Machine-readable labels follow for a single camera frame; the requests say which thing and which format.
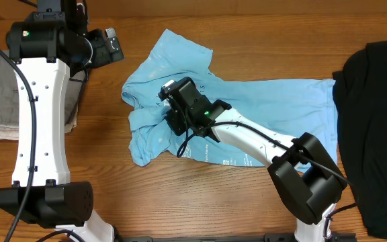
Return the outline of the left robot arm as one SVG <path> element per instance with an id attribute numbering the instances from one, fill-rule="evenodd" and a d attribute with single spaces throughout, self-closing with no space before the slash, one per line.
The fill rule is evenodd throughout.
<path id="1" fill-rule="evenodd" d="M 6 35 L 5 60 L 19 94 L 19 140 L 0 208 L 73 241 L 120 241 L 93 208 L 93 188 L 71 181 L 65 153 L 65 96 L 74 76 L 124 58 L 113 29 L 88 30 L 84 1 L 39 1 Z"/>

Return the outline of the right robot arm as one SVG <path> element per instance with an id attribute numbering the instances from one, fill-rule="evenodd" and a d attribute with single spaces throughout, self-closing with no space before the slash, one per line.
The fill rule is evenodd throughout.
<path id="1" fill-rule="evenodd" d="M 285 207 L 296 217 L 293 233 L 271 233 L 263 241 L 355 241 L 354 234 L 331 232 L 348 181 L 312 134 L 280 134 L 244 117 L 230 104 L 210 102 L 194 81 L 185 77 L 170 80 L 158 97 L 171 106 L 165 119 L 177 135 L 209 137 L 232 145 L 262 163 Z"/>

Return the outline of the light blue printed t-shirt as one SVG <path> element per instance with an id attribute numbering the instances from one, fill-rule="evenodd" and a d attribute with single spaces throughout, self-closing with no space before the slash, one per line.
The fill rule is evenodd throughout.
<path id="1" fill-rule="evenodd" d="M 211 102 L 230 104 L 246 118 L 280 134 L 299 137 L 309 132 L 337 160 L 337 110 L 332 79 L 280 79 L 269 81 L 224 81 L 209 66 L 213 51 L 171 30 L 165 30 L 148 58 L 122 87 L 122 99 L 133 106 L 129 114 L 135 164 L 144 167 L 161 153 L 175 155 L 185 140 L 165 121 L 170 105 L 157 94 L 170 80 L 193 79 Z"/>

